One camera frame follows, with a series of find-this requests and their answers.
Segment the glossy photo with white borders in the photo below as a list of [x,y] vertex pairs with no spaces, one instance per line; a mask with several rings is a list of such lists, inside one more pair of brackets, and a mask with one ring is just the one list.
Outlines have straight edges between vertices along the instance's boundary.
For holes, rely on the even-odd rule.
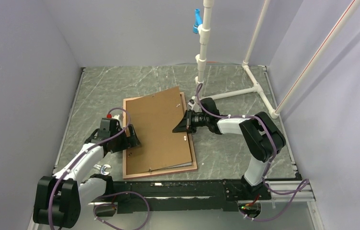
[[186,163],[182,163],[182,164],[177,164],[177,165],[173,165],[173,166],[166,166],[166,167],[162,167],[159,169],[155,169],[155,170],[165,170],[165,169],[174,169],[174,168],[179,168],[179,167],[186,167],[186,166],[191,166],[192,162],[186,162]]

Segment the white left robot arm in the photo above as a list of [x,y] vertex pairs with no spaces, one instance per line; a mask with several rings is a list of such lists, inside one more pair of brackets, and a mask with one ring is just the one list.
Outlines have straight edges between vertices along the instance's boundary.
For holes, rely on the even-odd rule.
[[94,165],[108,153],[121,152],[140,145],[134,126],[121,127],[118,119],[108,115],[101,119],[79,153],[59,172],[43,176],[37,184],[33,221],[54,228],[72,228],[82,206],[114,195],[113,178],[96,173],[85,179]]

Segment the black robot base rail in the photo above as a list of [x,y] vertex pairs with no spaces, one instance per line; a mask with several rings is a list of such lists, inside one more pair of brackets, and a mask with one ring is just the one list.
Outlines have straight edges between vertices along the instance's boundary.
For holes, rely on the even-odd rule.
[[211,210],[239,211],[248,218],[261,212],[261,201],[285,196],[291,200],[307,185],[293,181],[298,187],[287,191],[272,190],[271,181],[250,186],[245,179],[114,182],[112,177],[94,174],[85,183],[64,191],[54,201],[62,210],[79,214],[79,208],[95,203],[94,212],[112,216],[138,211]]

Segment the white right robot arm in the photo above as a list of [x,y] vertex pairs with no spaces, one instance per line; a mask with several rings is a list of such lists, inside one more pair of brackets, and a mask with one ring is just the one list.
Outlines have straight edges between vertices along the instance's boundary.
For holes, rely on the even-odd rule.
[[252,199],[259,193],[259,184],[269,168],[268,164],[286,145],[285,137],[272,119],[260,112],[254,116],[224,116],[212,98],[200,101],[201,112],[186,110],[182,120],[173,128],[173,133],[195,133],[198,127],[207,127],[217,135],[242,135],[252,158],[243,175],[246,183],[241,185],[241,194]]

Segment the white PVC pipe stand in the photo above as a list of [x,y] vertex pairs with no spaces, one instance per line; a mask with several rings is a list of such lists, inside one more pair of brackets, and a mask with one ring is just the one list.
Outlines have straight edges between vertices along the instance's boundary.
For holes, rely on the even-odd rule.
[[[271,39],[268,38],[269,33],[265,31],[264,26],[271,25],[270,16],[274,11],[275,7],[280,5],[280,2],[277,0],[265,0],[260,4],[259,15],[257,20],[253,23],[254,31],[251,37],[249,38],[248,45],[246,48],[246,54],[241,62],[238,63],[242,67],[243,72],[247,74],[248,81],[252,83],[252,86],[249,88],[244,88],[241,90],[235,90],[230,92],[219,93],[212,95],[212,99],[224,99],[233,96],[244,95],[248,93],[257,93],[259,98],[264,102],[265,109],[270,113],[272,118],[278,118],[282,109],[287,104],[288,100],[292,98],[293,93],[298,89],[300,84],[303,82],[304,78],[310,73],[310,70],[315,66],[316,62],[321,58],[321,55],[327,50],[328,46],[332,44],[332,41],[335,37],[341,32],[344,28],[344,25],[351,18],[353,13],[360,6],[360,0],[351,0],[348,6],[344,9],[342,14],[339,16],[337,21],[334,23],[330,31],[327,33],[325,38],[322,40],[319,47],[310,55],[310,59],[304,63],[304,67],[299,71],[298,77],[293,81],[292,86],[287,90],[287,94],[282,97],[282,101],[277,105],[273,105],[270,102],[270,98],[266,96],[264,85],[259,83],[258,75],[253,73],[253,68],[255,66],[261,67],[263,70],[267,70],[270,66],[270,63],[278,49],[278,46],[281,44],[282,36],[276,38],[275,45],[271,45]],[[200,41],[200,47],[203,49],[203,52],[199,52],[195,59],[197,64],[197,75],[195,76],[194,82],[196,85],[200,83],[208,82],[208,65],[210,62],[207,60],[207,50],[208,50],[208,33],[212,31],[212,26],[208,25],[204,28],[204,25],[212,22],[213,15],[213,1],[205,0],[203,2],[203,15],[201,23],[198,29],[198,36]]]

